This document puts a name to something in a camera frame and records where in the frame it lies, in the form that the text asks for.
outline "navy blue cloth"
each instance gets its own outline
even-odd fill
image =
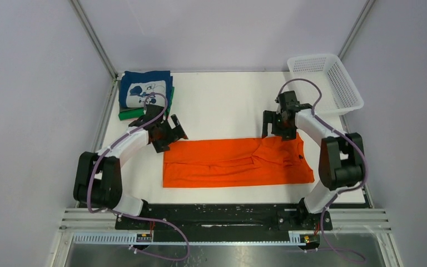
[[[164,81],[166,88],[161,88],[160,81]],[[123,108],[136,108],[142,107],[146,97],[151,92],[159,92],[165,90],[164,95],[168,99],[168,109],[171,106],[172,94],[172,77],[170,71],[149,71],[145,73],[126,71],[120,81],[120,92],[118,94],[118,101]],[[132,101],[127,103],[127,97],[132,97]],[[133,97],[138,99],[138,103],[133,102]],[[155,104],[159,96],[151,96],[147,100],[148,103]]]

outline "white table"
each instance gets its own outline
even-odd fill
[[[274,99],[280,87],[289,80],[288,72],[192,72],[172,75],[176,89],[171,115],[177,115],[190,140],[260,137],[262,112],[277,109]],[[104,146],[122,135],[130,123],[118,119],[118,97],[115,99]],[[299,101],[313,103],[313,100]],[[338,116],[323,118],[342,130]],[[305,159],[313,169],[317,182],[320,148],[308,135],[300,130],[299,134],[304,141]],[[155,153],[151,145],[141,149],[122,168],[124,192],[157,204],[297,203],[315,185],[179,189],[163,188],[162,179],[163,154]],[[347,192],[340,195],[336,202],[364,203],[364,196],[361,190]]]

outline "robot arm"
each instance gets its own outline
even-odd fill
[[[363,162],[358,153],[339,135],[322,125],[313,115],[310,104],[301,104],[294,91],[278,95],[276,112],[264,111],[262,136],[267,136],[267,126],[272,124],[272,134],[283,141],[296,137],[297,129],[303,130],[320,146],[319,178],[312,192],[299,202],[300,220],[319,214],[338,191],[355,186],[364,178]],[[358,133],[346,134],[363,150]],[[340,153],[348,155],[341,159]]]
[[[176,115],[172,115],[171,119],[174,128],[171,128],[167,120],[163,120],[161,116],[158,120],[145,126],[136,132],[132,132],[135,128],[144,125],[147,121],[155,118],[163,107],[156,105],[147,105],[145,115],[138,120],[132,122],[124,135],[128,136],[116,146],[114,143],[109,147],[114,147],[101,160],[97,168],[97,173],[102,172],[100,179],[94,179],[91,194],[91,203],[106,207],[123,214],[138,216],[143,206],[143,200],[133,197],[123,192],[121,168],[139,149],[153,144],[156,152],[164,152],[169,150],[169,144],[183,138],[187,139],[184,130],[182,129]],[[74,199],[80,202],[86,202],[87,189],[91,178],[92,170],[97,159],[106,151],[103,148],[97,152],[84,152],[79,159],[78,169],[76,172],[75,187],[73,190]]]

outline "orange shorts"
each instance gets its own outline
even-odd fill
[[[280,137],[178,141],[164,154],[163,187],[306,184],[304,142]]]

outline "white plastic basket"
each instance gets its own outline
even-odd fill
[[[287,60],[292,78],[305,78],[314,82],[322,91],[323,97],[316,106],[322,115],[344,115],[363,107],[364,101],[346,71],[341,60],[333,54],[293,57]],[[319,94],[307,82],[288,84],[302,103],[313,104]]]

